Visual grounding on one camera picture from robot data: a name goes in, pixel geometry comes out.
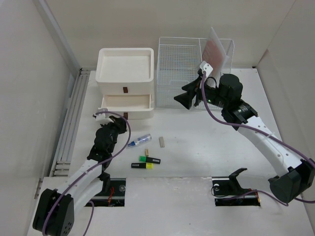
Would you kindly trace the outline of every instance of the wire mesh basket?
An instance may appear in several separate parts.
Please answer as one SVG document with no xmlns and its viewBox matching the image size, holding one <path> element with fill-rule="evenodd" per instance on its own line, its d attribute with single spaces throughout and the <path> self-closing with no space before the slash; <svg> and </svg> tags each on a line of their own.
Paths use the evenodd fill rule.
<svg viewBox="0 0 315 236">
<path fill-rule="evenodd" d="M 220 39 L 228 61 L 221 74 L 230 73 L 234 53 L 232 39 Z M 182 86 L 198 77 L 202 52 L 206 46 L 206 38 L 174 38 L 160 37 L 157 59 L 157 107 L 184 108 L 174 97 L 184 93 Z M 212 110 L 220 110 L 209 104 Z M 192 109 L 205 109 L 201 102 Z"/>
</svg>

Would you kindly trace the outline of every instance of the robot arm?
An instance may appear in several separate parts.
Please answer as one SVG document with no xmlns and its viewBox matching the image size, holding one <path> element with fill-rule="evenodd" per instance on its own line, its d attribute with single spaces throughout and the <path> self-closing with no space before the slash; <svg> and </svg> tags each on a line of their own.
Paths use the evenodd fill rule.
<svg viewBox="0 0 315 236">
<path fill-rule="evenodd" d="M 111 153 L 114 150 L 118 135 L 126 132 L 126 122 L 122 118 L 110 116 L 108 121 L 106 125 L 97 130 L 94 145 L 81 168 L 57 189 L 46 189 L 42 192 L 32 225 L 35 230 L 42 232 L 45 219 L 52 205 L 69 186 L 72 185 L 49 218 L 45 232 L 48 235 L 68 235 L 73 226 L 74 216 L 93 196 L 108 190 L 110 175 L 104 171 L 109 166 L 110 161 L 89 170 L 97 163 L 112 157 Z M 74 184 L 83 173 L 86 175 Z"/>
<path fill-rule="evenodd" d="M 202 62 L 198 71 L 199 77 L 183 86 L 182 89 L 186 93 L 180 94 L 174 99 L 190 109 L 192 100 L 196 97 L 194 106 L 198 106 L 202 101 L 201 79 L 203 73 L 206 73 L 206 78 L 208 78 L 211 71 L 211 66 Z M 220 78 L 218 87 L 213 88 L 205 83 L 204 88 L 207 102 L 222 108 L 221 114 L 226 122 L 254 127 L 275 137 L 257 112 L 241 99 L 243 85 L 237 76 L 224 74 Z M 315 169 L 309 162 L 301 160 L 298 154 L 287 150 L 284 146 L 257 131 L 238 126 L 233 128 L 251 141 L 275 169 L 277 176 L 269 179 L 270 189 L 280 201 L 289 203 L 312 185 Z"/>
</svg>

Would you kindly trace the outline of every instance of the white table surface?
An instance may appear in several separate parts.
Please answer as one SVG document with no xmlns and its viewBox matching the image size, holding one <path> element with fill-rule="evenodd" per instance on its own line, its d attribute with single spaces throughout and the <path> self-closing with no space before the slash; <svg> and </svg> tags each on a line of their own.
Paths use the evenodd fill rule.
<svg viewBox="0 0 315 236">
<path fill-rule="evenodd" d="M 233 69 L 232 73 L 243 83 L 242 98 L 251 104 L 270 130 L 279 137 L 276 122 L 256 69 Z M 69 174 L 76 172 L 90 153 L 95 132 L 100 128 L 92 114 L 102 102 L 102 95 L 91 72 L 75 140 Z M 221 112 L 214 111 L 217 117 Z M 132 139 L 150 133 L 153 140 L 145 145 L 124 150 L 106 170 L 111 177 L 196 177 L 229 175 L 241 167 L 248 168 L 243 175 L 265 179 L 276 174 L 264 156 L 232 127 L 221 125 L 206 111 L 186 109 L 156 109 L 147 120 L 129 120 Z M 164 137 L 165 148 L 158 138 Z M 119 135 L 113 153 L 125 143 L 127 133 Z M 161 159 L 153 170 L 131 169 L 148 148 L 151 157 Z"/>
<path fill-rule="evenodd" d="M 44 178 L 41 191 L 65 177 Z M 215 206 L 206 177 L 129 177 L 124 207 L 96 207 L 86 236 L 311 236 L 301 202 L 282 206 L 259 194 L 258 206 Z M 75 216 L 69 236 L 81 236 L 91 208 Z M 32 226 L 27 236 L 41 236 Z"/>
<path fill-rule="evenodd" d="M 265 124 L 280 137 L 256 69 L 233 69 L 244 85 L 243 99 L 250 103 Z M 91 72 L 75 141 L 70 174 L 83 164 L 93 145 L 99 125 L 92 114 L 102 96 Z M 244 188 L 269 191 L 267 179 L 275 176 L 269 162 L 232 127 L 216 123 L 205 111 L 156 109 L 149 120 L 130 120 L 132 138 L 151 133 L 153 140 L 124 150 L 107 172 L 127 177 L 125 207 L 96 207 L 87 236 L 309 236 L 314 235 L 304 205 L 293 201 L 289 207 L 260 194 L 262 207 L 215 207 L 209 194 L 209 176 L 227 176 L 247 167 L 238 180 Z M 158 138 L 164 137 L 165 148 Z M 127 139 L 120 135 L 114 153 Z M 144 149 L 160 158 L 153 170 L 131 169 Z M 41 188 L 54 189 L 65 177 L 46 177 Z M 70 235 L 82 235 L 91 208 L 85 207 L 75 219 Z M 28 236 L 39 236 L 30 226 Z"/>
</svg>

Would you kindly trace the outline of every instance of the white panel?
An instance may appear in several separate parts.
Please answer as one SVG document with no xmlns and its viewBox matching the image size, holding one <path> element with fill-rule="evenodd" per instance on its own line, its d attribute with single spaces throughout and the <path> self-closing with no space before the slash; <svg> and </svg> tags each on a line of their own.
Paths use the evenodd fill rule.
<svg viewBox="0 0 315 236">
<path fill-rule="evenodd" d="M 69 70 L 32 0 L 0 7 L 1 235 L 24 235 L 49 164 Z"/>
<path fill-rule="evenodd" d="M 297 0 L 258 65 L 283 140 L 315 159 L 315 1 Z M 304 194 L 315 200 L 315 187 Z M 315 228 L 315 205 L 306 204 Z"/>
<path fill-rule="evenodd" d="M 82 67 L 101 48 L 150 47 L 158 38 L 235 40 L 234 65 L 256 65 L 294 0 L 47 0 Z"/>
</svg>

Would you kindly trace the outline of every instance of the green highlighter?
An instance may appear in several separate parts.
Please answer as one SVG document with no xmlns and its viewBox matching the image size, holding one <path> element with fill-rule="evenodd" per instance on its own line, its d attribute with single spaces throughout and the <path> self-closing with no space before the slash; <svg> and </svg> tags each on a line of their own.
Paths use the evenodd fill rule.
<svg viewBox="0 0 315 236">
<path fill-rule="evenodd" d="M 153 164 L 160 164 L 161 160 L 157 158 L 152 158 L 148 156 L 140 156 L 139 161 L 147 162 L 147 163 L 153 163 Z"/>
</svg>

